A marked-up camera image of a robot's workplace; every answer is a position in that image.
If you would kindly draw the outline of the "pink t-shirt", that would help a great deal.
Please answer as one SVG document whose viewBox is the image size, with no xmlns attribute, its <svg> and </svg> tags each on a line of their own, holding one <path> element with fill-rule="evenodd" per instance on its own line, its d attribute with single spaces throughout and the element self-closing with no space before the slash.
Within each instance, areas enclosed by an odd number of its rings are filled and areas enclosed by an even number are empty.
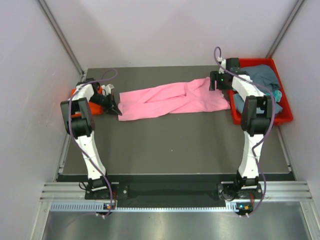
<svg viewBox="0 0 320 240">
<path fill-rule="evenodd" d="M 121 122 L 151 119 L 167 114 L 211 113 L 230 109 L 220 90 L 210 91 L 210 78 L 175 82 L 121 92 L 118 107 Z"/>
</svg>

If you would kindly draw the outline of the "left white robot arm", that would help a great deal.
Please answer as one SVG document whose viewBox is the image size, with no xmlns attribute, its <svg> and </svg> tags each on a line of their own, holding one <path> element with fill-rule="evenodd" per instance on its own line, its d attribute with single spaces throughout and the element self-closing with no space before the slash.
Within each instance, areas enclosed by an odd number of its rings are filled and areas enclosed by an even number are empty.
<svg viewBox="0 0 320 240">
<path fill-rule="evenodd" d="M 90 103 L 102 108 L 102 112 L 121 116 L 112 84 L 101 85 L 99 80 L 88 78 L 79 82 L 68 100 L 60 103 L 63 123 L 81 151 L 87 168 L 88 183 L 84 186 L 87 200 L 114 200 L 114 187 L 108 179 L 95 143 L 95 121 Z"/>
</svg>

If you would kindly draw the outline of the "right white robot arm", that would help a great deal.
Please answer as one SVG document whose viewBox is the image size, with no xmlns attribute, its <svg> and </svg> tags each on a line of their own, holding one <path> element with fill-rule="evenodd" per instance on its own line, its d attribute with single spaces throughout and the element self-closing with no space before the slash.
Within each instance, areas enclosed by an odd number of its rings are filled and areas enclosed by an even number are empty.
<svg viewBox="0 0 320 240">
<path fill-rule="evenodd" d="M 241 129 L 244 148 L 241 164 L 233 184 L 223 184 L 219 195 L 226 201 L 252 197 L 261 192 L 259 161 L 264 138 L 270 133 L 275 119 L 275 100 L 262 92 L 246 71 L 242 71 L 238 58 L 215 58 L 219 69 L 210 72 L 209 90 L 234 90 L 244 101 Z"/>
</svg>

